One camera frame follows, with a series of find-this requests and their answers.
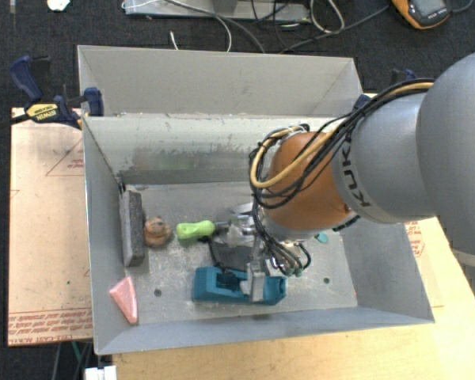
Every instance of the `blue clamp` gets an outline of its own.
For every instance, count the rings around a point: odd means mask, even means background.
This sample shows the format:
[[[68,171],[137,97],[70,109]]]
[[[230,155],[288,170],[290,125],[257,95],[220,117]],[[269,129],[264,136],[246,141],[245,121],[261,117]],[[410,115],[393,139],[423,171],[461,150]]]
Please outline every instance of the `blue clamp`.
[[[41,104],[41,101],[45,99],[45,92],[39,87],[32,75],[31,65],[36,64],[36,70],[41,69],[40,74],[37,72],[38,76],[41,76],[41,80],[46,81],[49,58],[44,59],[43,62],[37,59],[34,63],[31,63],[31,61],[29,55],[24,55],[9,68],[9,74],[13,82],[28,95],[28,104],[24,107],[25,117],[18,120],[19,122],[33,120],[36,123],[60,123],[80,129],[82,127],[81,117],[72,108],[84,102],[88,102],[91,116],[104,115],[102,95],[96,87],[89,87],[80,97],[67,100],[64,96],[56,95],[51,103]]]
[[[9,74],[14,84],[23,90],[30,99],[30,102],[25,108],[40,101],[44,95],[30,72],[30,60],[29,55],[22,56],[9,68]]]
[[[239,283],[247,280],[245,272],[215,266],[196,269],[193,286],[193,300],[205,302],[250,302],[243,294]],[[287,296],[287,278],[283,276],[266,276],[264,281],[263,301],[256,304],[274,306]]]

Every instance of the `blue object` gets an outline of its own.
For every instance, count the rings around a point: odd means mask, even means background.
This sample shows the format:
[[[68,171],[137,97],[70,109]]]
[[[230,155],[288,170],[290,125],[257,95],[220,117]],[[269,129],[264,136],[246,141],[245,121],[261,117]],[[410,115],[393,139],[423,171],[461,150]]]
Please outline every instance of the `blue object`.
[[[28,98],[30,99],[30,102],[26,105],[25,109],[42,99],[43,95],[42,90],[37,85],[32,73],[30,72],[30,60],[30,55],[22,56],[9,68],[9,74],[13,79],[14,84],[28,94]]]
[[[320,231],[315,237],[315,239],[322,244],[327,243],[327,241],[329,240],[329,238],[327,237],[327,234],[324,231]]]
[[[84,96],[89,104],[89,114],[102,117],[104,115],[104,103],[102,102],[102,95],[99,89],[97,87],[89,87],[85,90]]]
[[[208,302],[250,302],[243,294],[239,283],[246,280],[246,273],[207,266],[196,269],[193,286],[194,301]],[[264,299],[257,304],[274,306],[287,296],[287,278],[282,276],[266,276],[264,281]]]

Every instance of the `small white label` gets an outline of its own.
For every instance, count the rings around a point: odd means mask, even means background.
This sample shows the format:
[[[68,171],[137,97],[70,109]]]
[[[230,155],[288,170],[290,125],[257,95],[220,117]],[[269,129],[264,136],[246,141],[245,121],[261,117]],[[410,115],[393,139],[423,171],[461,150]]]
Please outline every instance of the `small white label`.
[[[70,0],[47,0],[46,3],[52,11],[64,11]]]

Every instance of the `black carpet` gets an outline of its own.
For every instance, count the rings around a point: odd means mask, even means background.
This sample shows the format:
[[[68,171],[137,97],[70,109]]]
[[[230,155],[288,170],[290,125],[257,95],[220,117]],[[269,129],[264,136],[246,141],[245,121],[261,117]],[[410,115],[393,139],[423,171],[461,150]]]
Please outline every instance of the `black carpet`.
[[[450,0],[454,7],[467,0]],[[51,12],[46,0],[0,0],[0,121],[10,116],[10,108],[23,106],[27,97],[12,83],[8,68],[18,57],[51,56],[53,91],[61,93],[66,84],[69,97],[78,95],[76,47],[79,44],[126,47],[173,48],[169,31],[180,49],[224,51],[226,34],[210,18],[127,17],[122,0],[71,0],[63,13]],[[389,4],[389,0],[336,0],[347,24],[352,24]],[[333,14],[317,6],[321,21],[334,26]],[[271,23],[242,22],[264,45],[267,53],[281,51],[300,37],[317,35],[308,26],[300,30],[278,30]],[[233,51],[258,52],[257,46],[235,25]],[[290,55],[351,57],[355,60],[363,88],[378,92],[391,82],[392,70],[410,69],[419,77],[436,78],[459,59],[475,52],[475,0],[464,12],[454,15],[431,30],[407,26],[393,8],[358,27],[300,47]],[[34,348],[7,348],[6,312],[8,278],[8,232],[10,188],[10,131],[0,131],[0,379],[51,378],[57,345]],[[61,351],[57,378],[72,378],[76,360],[70,344]]]

